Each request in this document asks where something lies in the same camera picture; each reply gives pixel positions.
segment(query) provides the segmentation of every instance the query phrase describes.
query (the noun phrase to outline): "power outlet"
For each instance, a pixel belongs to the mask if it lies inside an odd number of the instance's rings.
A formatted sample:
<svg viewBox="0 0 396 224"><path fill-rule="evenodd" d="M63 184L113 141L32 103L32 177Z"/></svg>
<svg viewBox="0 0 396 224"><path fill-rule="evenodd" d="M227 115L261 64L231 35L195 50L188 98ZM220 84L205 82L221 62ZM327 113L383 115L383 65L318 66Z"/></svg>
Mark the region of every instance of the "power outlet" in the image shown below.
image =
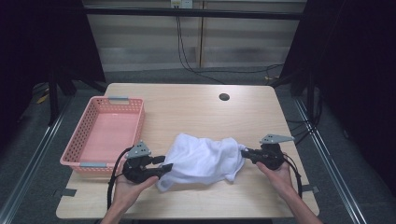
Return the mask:
<svg viewBox="0 0 396 224"><path fill-rule="evenodd" d="M181 8L192 8L192 0L181 0Z"/></svg>
<svg viewBox="0 0 396 224"><path fill-rule="evenodd" d="M182 0L171 0L171 8L181 8Z"/></svg>

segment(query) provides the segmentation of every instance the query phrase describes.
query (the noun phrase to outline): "pink plastic basket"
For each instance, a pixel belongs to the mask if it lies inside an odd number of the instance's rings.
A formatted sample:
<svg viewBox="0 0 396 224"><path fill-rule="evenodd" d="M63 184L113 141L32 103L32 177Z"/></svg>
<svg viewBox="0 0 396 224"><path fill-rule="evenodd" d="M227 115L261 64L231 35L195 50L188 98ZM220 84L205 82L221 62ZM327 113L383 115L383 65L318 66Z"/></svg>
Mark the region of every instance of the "pink plastic basket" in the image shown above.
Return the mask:
<svg viewBox="0 0 396 224"><path fill-rule="evenodd" d="M111 173L121 152L139 141L144 115L142 99L92 97L61 164L79 173Z"/></svg>

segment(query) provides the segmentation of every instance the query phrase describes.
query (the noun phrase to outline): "white cloth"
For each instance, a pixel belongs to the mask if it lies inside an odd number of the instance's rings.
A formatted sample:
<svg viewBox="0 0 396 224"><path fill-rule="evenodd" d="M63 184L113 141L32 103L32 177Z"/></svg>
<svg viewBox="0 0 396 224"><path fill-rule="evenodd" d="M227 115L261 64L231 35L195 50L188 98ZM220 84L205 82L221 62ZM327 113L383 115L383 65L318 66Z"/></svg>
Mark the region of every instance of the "white cloth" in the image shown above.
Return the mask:
<svg viewBox="0 0 396 224"><path fill-rule="evenodd" d="M213 141L181 133L162 163L173 163L172 171L161 177L157 188L167 191L175 183L209 185L223 179L233 182L244 164L240 151L245 148L232 138Z"/></svg>

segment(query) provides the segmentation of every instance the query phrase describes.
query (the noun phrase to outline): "wooden table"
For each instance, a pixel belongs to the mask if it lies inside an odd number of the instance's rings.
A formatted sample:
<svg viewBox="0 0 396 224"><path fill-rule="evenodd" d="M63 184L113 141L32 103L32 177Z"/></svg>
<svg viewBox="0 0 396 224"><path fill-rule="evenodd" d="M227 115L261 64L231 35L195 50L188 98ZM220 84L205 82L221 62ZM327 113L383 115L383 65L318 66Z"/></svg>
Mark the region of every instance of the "wooden table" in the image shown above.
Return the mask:
<svg viewBox="0 0 396 224"><path fill-rule="evenodd" d="M226 93L228 101L219 95ZM145 122L142 140L151 156L165 155L179 133L220 140L234 138L251 148L268 133L290 136L288 125L273 88L264 86L190 85L190 84L110 84L107 96L132 96L144 99ZM281 143L297 163L303 185L308 184L304 167L293 142ZM294 187L296 181L292 176ZM63 196L59 218L100 218L106 213L108 177L71 174L67 189L74 197ZM318 214L312 191L304 201ZM266 176L246 160L235 181L210 186L175 185L161 193L146 189L125 214L133 219L176 218L276 218L292 217L287 205L273 190Z"/></svg>

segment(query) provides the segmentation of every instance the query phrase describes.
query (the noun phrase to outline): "human hand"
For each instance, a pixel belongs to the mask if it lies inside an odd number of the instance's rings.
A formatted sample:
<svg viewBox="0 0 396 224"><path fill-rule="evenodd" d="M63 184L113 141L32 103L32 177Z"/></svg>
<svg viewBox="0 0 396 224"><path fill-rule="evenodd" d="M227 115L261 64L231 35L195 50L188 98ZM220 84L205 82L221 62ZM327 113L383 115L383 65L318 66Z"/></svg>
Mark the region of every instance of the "human hand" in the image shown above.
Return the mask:
<svg viewBox="0 0 396 224"><path fill-rule="evenodd" d="M291 190L295 191L291 182L290 166L286 162L283 162L279 169L274 171L259 161L256 162L256 165L268 177L280 197L284 198Z"/></svg>
<svg viewBox="0 0 396 224"><path fill-rule="evenodd" d="M158 176L152 176L141 184L135 184L128 180L124 175L120 175L123 164L124 161L120 163L113 202L107 210L106 215L101 222L102 224L118 223L122 215L136 202L140 193L158 181Z"/></svg>

